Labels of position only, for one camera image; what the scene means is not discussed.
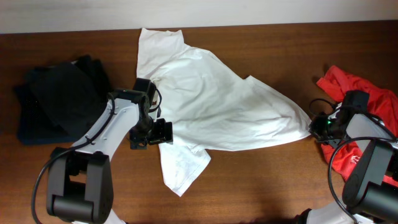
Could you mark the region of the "white t-shirt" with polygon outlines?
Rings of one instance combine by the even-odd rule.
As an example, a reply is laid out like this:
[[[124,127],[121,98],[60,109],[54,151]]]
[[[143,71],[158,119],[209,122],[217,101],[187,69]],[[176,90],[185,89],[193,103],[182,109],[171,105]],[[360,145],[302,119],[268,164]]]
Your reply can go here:
[[[174,140],[159,146],[160,163],[164,184],[178,196],[205,170],[210,149],[251,150],[309,135],[310,118],[299,105],[187,45],[181,31],[142,29],[136,73],[155,83],[158,115],[172,123]]]

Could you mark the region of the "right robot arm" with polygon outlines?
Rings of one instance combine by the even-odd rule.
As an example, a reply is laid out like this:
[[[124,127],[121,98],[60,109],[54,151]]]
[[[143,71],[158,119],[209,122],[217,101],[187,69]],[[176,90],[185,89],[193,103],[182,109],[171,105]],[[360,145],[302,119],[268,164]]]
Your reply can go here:
[[[331,185],[335,201],[304,211],[294,223],[397,223],[397,187],[384,181],[387,174],[397,180],[397,140],[364,114],[354,115],[346,132],[347,143],[356,141],[363,155],[345,183],[342,200]]]

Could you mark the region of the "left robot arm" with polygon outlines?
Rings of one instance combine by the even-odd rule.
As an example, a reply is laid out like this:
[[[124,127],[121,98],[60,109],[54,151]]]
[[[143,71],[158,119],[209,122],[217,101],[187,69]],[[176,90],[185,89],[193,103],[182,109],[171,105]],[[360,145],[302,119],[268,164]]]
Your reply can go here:
[[[131,149],[171,143],[172,123],[152,119],[143,91],[115,90],[103,114],[70,148],[56,148],[47,165],[47,213],[69,223],[122,223],[113,210],[111,159],[126,135]]]

